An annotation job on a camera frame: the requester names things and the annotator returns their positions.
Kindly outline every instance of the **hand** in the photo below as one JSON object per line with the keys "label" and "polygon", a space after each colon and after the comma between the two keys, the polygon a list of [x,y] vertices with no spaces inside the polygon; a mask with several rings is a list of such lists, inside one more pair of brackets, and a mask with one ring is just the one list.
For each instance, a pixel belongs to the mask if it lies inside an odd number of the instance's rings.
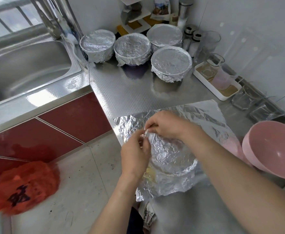
{"label": "hand", "polygon": [[144,175],[151,157],[151,145],[148,137],[141,137],[144,133],[144,129],[134,132],[121,149],[122,175],[134,177],[138,181]]}
{"label": "hand", "polygon": [[160,111],[154,114],[145,124],[145,129],[150,133],[157,133],[166,138],[183,140],[189,130],[198,125],[181,118],[170,111]]}

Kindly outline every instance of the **person's left hand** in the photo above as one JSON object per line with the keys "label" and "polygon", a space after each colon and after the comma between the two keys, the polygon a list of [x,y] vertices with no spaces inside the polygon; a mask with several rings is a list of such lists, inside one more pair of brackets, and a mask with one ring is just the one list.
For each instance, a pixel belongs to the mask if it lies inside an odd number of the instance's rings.
{"label": "person's left hand", "polygon": [[134,132],[121,149],[122,175],[125,177],[134,176],[138,181],[144,175],[151,157],[151,145],[148,137],[141,137],[144,133],[144,129]]}

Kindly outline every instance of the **dark pants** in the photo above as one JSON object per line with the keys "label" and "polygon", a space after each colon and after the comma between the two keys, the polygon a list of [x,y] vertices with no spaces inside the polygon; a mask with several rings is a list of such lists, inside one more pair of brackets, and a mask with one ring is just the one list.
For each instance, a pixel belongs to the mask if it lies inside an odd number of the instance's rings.
{"label": "dark pants", "polygon": [[129,225],[126,234],[143,234],[143,219],[138,211],[132,207],[129,215]]}

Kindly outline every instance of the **floor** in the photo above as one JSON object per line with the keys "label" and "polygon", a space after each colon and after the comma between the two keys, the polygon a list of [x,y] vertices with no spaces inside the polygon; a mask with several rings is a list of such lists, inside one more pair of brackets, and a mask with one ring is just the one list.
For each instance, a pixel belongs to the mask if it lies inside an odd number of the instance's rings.
{"label": "floor", "polygon": [[121,146],[113,131],[64,155],[59,190],[34,209],[13,216],[13,234],[86,234],[121,175]]}

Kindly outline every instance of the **faucet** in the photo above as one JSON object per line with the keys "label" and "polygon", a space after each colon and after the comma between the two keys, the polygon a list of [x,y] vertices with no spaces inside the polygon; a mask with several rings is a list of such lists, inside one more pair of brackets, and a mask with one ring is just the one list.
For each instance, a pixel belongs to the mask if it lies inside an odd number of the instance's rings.
{"label": "faucet", "polygon": [[39,8],[35,0],[30,0],[32,4],[34,5],[35,9],[37,10],[39,16],[41,17],[44,25],[47,27],[48,32],[50,33],[52,39],[58,40],[61,37],[61,30],[58,26],[54,25],[44,14],[44,12]]}

